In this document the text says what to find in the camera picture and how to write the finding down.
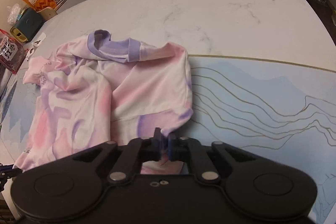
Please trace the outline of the pink purple tie-dye sweatshirt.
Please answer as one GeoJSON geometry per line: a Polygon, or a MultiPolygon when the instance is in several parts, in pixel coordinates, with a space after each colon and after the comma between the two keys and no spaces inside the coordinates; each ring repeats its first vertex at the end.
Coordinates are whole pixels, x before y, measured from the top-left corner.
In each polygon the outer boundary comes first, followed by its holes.
{"type": "Polygon", "coordinates": [[[33,57],[24,84],[40,88],[25,150],[15,166],[27,171],[106,141],[164,136],[192,116],[188,53],[97,30],[33,57]]]}

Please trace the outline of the white paper card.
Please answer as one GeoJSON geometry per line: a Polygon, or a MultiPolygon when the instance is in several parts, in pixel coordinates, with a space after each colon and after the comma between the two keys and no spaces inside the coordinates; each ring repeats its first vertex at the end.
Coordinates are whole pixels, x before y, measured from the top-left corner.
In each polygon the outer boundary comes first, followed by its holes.
{"type": "Polygon", "coordinates": [[[40,36],[31,43],[29,49],[26,52],[26,61],[29,61],[29,59],[33,56],[37,48],[41,45],[41,43],[45,40],[46,34],[42,32],[40,36]]]}

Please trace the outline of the clear plastic bag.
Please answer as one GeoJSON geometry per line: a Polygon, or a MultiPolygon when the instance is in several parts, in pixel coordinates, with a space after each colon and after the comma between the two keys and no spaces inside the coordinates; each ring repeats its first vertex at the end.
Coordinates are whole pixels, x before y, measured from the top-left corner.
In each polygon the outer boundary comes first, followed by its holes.
{"type": "Polygon", "coordinates": [[[9,15],[7,17],[7,23],[9,25],[13,26],[17,22],[18,16],[19,16],[19,14],[21,12],[21,9],[22,8],[21,8],[21,6],[18,3],[16,3],[13,6],[8,6],[7,7],[7,10],[9,12],[9,15]]]}

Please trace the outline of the dark green tissue box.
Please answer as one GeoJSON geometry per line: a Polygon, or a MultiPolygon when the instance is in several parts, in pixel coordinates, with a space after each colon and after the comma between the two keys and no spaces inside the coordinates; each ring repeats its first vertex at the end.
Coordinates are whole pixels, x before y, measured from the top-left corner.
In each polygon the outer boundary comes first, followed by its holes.
{"type": "Polygon", "coordinates": [[[30,42],[45,20],[32,8],[25,9],[20,19],[11,27],[10,33],[20,43],[30,42]]]}

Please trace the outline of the blue patterned table mat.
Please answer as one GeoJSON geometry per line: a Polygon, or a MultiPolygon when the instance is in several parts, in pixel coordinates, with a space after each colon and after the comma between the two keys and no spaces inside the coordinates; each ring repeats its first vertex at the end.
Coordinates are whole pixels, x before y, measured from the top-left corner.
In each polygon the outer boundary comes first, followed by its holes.
{"type": "Polygon", "coordinates": [[[335,211],[335,73],[297,65],[189,57],[193,114],[176,137],[200,141],[217,169],[202,184],[187,164],[142,164],[107,177],[106,141],[15,177],[21,223],[324,223],[335,211]]]}

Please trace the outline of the red packaged snack bag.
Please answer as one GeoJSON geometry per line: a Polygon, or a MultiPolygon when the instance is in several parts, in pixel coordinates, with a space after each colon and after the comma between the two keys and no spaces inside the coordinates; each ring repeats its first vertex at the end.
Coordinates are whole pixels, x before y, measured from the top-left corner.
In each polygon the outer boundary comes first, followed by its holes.
{"type": "Polygon", "coordinates": [[[22,44],[1,29],[1,64],[11,73],[17,74],[25,57],[26,51],[22,44]]]}

